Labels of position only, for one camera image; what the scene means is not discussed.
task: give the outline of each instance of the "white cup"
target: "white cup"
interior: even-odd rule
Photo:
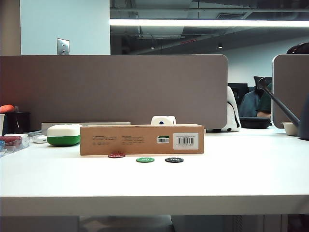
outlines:
[[[5,115],[0,115],[0,135],[2,135],[4,116]]]
[[[297,127],[292,122],[282,122],[286,135],[297,136]]]

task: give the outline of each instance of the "green shirt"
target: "green shirt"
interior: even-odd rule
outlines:
[[[271,91],[271,84],[267,86],[269,91]],[[257,111],[262,111],[264,113],[269,113],[271,114],[271,98],[268,96],[266,93],[263,93],[259,104],[257,105],[256,108]]]

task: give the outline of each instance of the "poker chip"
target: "poker chip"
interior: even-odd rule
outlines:
[[[171,158],[166,158],[165,161],[169,162],[169,163],[181,163],[181,162],[183,162],[183,159],[182,158],[171,157]]]
[[[139,163],[150,163],[153,161],[154,161],[154,158],[151,158],[151,157],[142,157],[142,158],[136,159],[136,162],[139,162]]]
[[[108,155],[109,158],[122,158],[125,157],[126,155],[124,153],[111,153]]]

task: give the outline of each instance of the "ceiling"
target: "ceiling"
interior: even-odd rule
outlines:
[[[110,0],[110,18],[309,20],[309,0]],[[227,50],[301,36],[309,29],[111,26],[121,54],[213,53],[218,43]]]

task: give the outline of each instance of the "gray watering can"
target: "gray watering can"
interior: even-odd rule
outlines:
[[[307,96],[303,111],[301,113],[301,120],[299,120],[292,111],[289,110],[278,98],[276,98],[267,88],[264,77],[254,77],[257,83],[257,88],[264,90],[264,92],[281,108],[284,114],[298,129],[298,137],[303,140],[309,140],[309,95]]]

